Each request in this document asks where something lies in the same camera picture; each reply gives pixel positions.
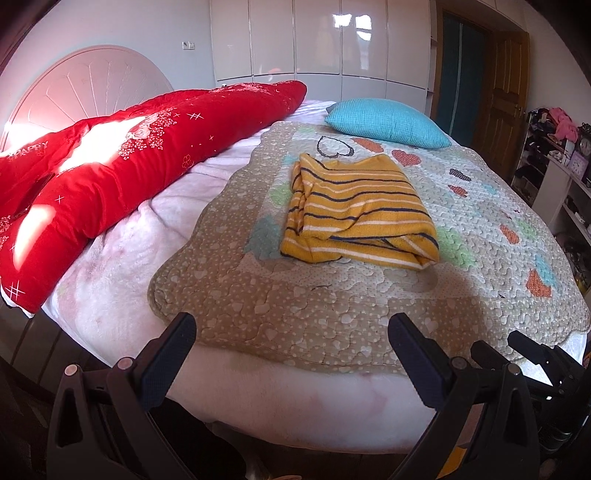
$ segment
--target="yellow striped shirt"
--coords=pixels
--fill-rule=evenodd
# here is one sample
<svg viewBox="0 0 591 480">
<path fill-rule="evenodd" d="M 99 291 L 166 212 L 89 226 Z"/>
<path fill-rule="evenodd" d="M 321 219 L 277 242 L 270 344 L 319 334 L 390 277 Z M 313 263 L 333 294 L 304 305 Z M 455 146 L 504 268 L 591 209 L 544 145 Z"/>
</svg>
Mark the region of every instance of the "yellow striped shirt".
<svg viewBox="0 0 591 480">
<path fill-rule="evenodd" d="M 433 221 L 387 155 L 321 163 L 301 154 L 291 188 L 284 255 L 310 263 L 348 257 L 412 270 L 439 261 Z"/>
</svg>

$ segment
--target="white headboard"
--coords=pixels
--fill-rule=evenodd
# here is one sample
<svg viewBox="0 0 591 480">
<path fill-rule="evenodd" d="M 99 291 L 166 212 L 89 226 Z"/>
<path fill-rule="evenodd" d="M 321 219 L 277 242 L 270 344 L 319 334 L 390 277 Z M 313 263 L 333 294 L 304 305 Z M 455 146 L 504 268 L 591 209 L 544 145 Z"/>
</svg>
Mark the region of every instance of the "white headboard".
<svg viewBox="0 0 591 480">
<path fill-rule="evenodd" d="M 0 151 L 171 91 L 159 68 L 136 51 L 113 45 L 75 51 L 29 87 L 5 125 Z"/>
</svg>

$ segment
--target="metal bolt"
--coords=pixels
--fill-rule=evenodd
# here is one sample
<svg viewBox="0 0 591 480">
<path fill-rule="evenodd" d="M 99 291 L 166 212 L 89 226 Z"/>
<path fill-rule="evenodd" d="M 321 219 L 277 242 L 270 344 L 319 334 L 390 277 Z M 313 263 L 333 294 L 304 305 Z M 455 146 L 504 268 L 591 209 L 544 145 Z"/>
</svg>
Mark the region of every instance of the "metal bolt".
<svg viewBox="0 0 591 480">
<path fill-rule="evenodd" d="M 120 370 L 127 370 L 133 364 L 134 364 L 134 359 L 126 356 L 117 362 L 117 367 Z"/>
<path fill-rule="evenodd" d="M 76 365 L 68 365 L 66 367 L 66 369 L 64 370 L 64 373 L 68 376 L 71 377 L 72 375 L 74 375 L 76 372 L 78 371 L 78 367 Z"/>
<path fill-rule="evenodd" d="M 458 370 L 464 370 L 468 366 L 468 362 L 461 356 L 455 356 L 452 358 L 452 367 Z"/>
<path fill-rule="evenodd" d="M 519 375 L 521 373 L 521 368 L 517 364 L 509 364 L 507 370 L 511 375 Z"/>
</svg>

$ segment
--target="red comforter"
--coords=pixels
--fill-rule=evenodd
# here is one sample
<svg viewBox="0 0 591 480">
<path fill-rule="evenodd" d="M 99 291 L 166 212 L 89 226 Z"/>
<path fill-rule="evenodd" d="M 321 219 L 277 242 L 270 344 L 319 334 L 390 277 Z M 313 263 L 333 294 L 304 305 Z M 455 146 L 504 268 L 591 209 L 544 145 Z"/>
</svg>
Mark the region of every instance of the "red comforter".
<svg viewBox="0 0 591 480">
<path fill-rule="evenodd" d="M 90 239 L 305 94 L 296 81 L 172 92 L 0 154 L 4 300 L 32 316 Z"/>
</svg>

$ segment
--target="black heart outline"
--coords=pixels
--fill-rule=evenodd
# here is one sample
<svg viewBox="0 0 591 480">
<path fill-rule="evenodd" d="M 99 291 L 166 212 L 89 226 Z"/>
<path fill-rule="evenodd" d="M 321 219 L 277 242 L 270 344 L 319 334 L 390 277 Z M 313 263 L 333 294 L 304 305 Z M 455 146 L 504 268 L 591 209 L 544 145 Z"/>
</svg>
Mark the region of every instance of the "black heart outline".
<svg viewBox="0 0 591 480">
<path fill-rule="evenodd" d="M 324 153 L 321 149 L 320 149 L 320 142 L 322 142 L 323 138 L 330 138 L 331 140 L 336 140 L 337 142 L 342 143 L 345 147 L 348 147 L 349 149 L 349 153 L 346 154 L 342 154 L 342 153 L 336 153 L 335 155 L 327 155 L 326 153 Z M 351 147 L 351 145 L 346 144 L 345 142 L 343 142 L 342 140 L 339 140 L 338 138 L 333 138 L 333 137 L 327 137 L 325 135 L 322 135 L 320 137 L 320 139 L 318 140 L 318 142 L 316 143 L 316 151 L 322 155 L 324 158 L 338 158 L 339 155 L 341 155 L 342 157 L 352 157 L 353 154 L 355 153 L 355 150 L 353 149 L 353 147 Z"/>
</svg>

